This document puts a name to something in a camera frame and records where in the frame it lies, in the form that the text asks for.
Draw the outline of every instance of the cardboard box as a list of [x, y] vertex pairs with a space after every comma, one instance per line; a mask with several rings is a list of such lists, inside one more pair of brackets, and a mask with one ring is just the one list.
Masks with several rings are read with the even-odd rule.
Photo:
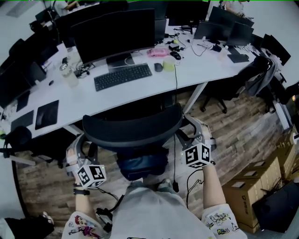
[[250, 227], [250, 226], [247, 226], [246, 224], [243, 224], [241, 222], [238, 222], [238, 227], [241, 230], [249, 232], [249, 233], [255, 233], [258, 229], [260, 229], [260, 225], [259, 224], [257, 224], [255, 227]]
[[252, 204], [263, 197], [260, 179], [236, 179], [222, 186], [226, 202], [232, 209], [237, 222], [254, 228], [258, 221]]
[[[249, 172], [256, 171], [257, 174], [249, 176]], [[244, 179], [261, 178], [262, 186], [265, 190], [271, 190], [281, 178], [278, 158], [275, 155], [270, 155], [267, 160], [250, 163], [241, 173], [247, 172], [247, 177]]]
[[237, 174], [233, 179], [260, 179], [262, 183], [262, 188], [270, 191], [274, 187], [274, 181], [272, 177], [272, 169], [248, 169], [243, 170], [241, 173]]
[[295, 161], [295, 145], [278, 148], [274, 151], [278, 158], [282, 179], [288, 178]]

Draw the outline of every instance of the paper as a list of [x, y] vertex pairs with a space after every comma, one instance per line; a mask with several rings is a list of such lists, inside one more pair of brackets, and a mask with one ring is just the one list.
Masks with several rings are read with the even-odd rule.
[[262, 166], [264, 165], [265, 161], [257, 162], [254, 167]]
[[240, 188], [245, 184], [245, 182], [236, 182], [234, 183], [234, 185], [232, 185], [232, 187], [234, 188]]
[[256, 174], [256, 171], [250, 171], [244, 174], [244, 176], [253, 176], [254, 174]]

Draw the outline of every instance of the black mesh chair backrest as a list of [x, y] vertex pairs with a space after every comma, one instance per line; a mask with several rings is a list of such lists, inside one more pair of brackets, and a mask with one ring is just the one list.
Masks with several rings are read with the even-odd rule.
[[120, 152], [124, 148], [162, 146], [181, 127], [182, 109], [179, 104], [148, 117], [105, 121], [85, 115], [83, 130], [96, 145]]

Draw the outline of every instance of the black keyboard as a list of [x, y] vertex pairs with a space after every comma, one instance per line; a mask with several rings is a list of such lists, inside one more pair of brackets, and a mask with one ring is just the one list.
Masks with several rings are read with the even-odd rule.
[[96, 91], [100, 91], [118, 84], [126, 83], [152, 75], [147, 64], [123, 67], [124, 69], [110, 72], [94, 78]]
[[232, 60], [233, 63], [248, 62], [248, 57], [245, 54], [229, 54], [228, 57]]

